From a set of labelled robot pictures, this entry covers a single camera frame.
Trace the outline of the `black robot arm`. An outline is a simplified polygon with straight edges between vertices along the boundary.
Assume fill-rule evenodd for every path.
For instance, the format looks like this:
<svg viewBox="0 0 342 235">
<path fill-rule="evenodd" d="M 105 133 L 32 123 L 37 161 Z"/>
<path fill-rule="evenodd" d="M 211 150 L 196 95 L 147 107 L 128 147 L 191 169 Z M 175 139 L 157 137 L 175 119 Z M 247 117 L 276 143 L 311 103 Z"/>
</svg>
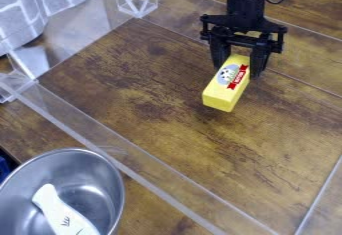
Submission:
<svg viewBox="0 0 342 235">
<path fill-rule="evenodd" d="M 225 14 L 200 16 L 200 39 L 209 44 L 213 67 L 220 68 L 231 55 L 231 46 L 251 49 L 249 77 L 264 71 L 272 53 L 283 50 L 287 27 L 264 18 L 264 2 L 279 4 L 283 0 L 227 0 Z"/>
</svg>

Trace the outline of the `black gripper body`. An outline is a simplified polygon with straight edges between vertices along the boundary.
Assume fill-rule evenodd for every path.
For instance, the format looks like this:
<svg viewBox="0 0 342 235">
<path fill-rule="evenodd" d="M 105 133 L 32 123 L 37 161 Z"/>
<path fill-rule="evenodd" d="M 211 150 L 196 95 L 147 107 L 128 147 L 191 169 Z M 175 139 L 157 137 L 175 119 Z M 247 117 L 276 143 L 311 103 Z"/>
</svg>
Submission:
<svg viewBox="0 0 342 235">
<path fill-rule="evenodd" d="M 212 52 L 225 52 L 231 45 L 280 53 L 287 28 L 264 18 L 264 3 L 283 0 L 227 0 L 223 15 L 203 14 L 200 38 L 208 41 Z"/>
</svg>

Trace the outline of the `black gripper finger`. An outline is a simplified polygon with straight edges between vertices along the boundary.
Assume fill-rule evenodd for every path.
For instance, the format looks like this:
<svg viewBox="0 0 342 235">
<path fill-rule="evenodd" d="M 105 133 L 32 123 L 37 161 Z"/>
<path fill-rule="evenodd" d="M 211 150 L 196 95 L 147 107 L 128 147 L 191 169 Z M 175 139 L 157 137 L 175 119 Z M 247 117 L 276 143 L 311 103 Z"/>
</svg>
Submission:
<svg viewBox="0 0 342 235">
<path fill-rule="evenodd" d="M 264 71 L 269 57 L 269 50 L 265 47 L 255 47 L 249 54 L 249 77 L 257 78 Z"/>
<path fill-rule="evenodd" d="M 209 43 L 209 50 L 211 50 L 213 67 L 219 69 L 231 54 L 231 47 L 221 40 L 212 39 Z"/>
</svg>

